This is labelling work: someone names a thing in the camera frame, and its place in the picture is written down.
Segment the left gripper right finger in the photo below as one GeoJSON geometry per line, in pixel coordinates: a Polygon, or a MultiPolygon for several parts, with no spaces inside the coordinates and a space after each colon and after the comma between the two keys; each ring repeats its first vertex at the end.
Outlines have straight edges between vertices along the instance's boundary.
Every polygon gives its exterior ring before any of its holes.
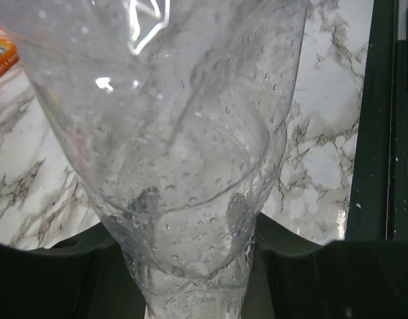
{"type": "Polygon", "coordinates": [[[408,318],[408,241],[321,246],[264,214],[243,318],[408,318]]]}

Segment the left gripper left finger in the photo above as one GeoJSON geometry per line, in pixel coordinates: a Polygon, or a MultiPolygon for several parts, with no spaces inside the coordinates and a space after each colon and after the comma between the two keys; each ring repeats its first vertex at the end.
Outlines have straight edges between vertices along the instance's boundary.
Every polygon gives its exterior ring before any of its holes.
{"type": "Polygon", "coordinates": [[[101,224],[49,249],[0,244],[0,318],[143,318],[145,307],[101,224]]]}

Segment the clear plastic bottle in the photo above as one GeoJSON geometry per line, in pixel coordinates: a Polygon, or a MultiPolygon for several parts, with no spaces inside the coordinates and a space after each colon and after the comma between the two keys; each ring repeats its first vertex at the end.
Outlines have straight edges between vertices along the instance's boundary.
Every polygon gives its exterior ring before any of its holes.
{"type": "Polygon", "coordinates": [[[240,318],[307,1],[0,1],[150,318],[240,318]]]}

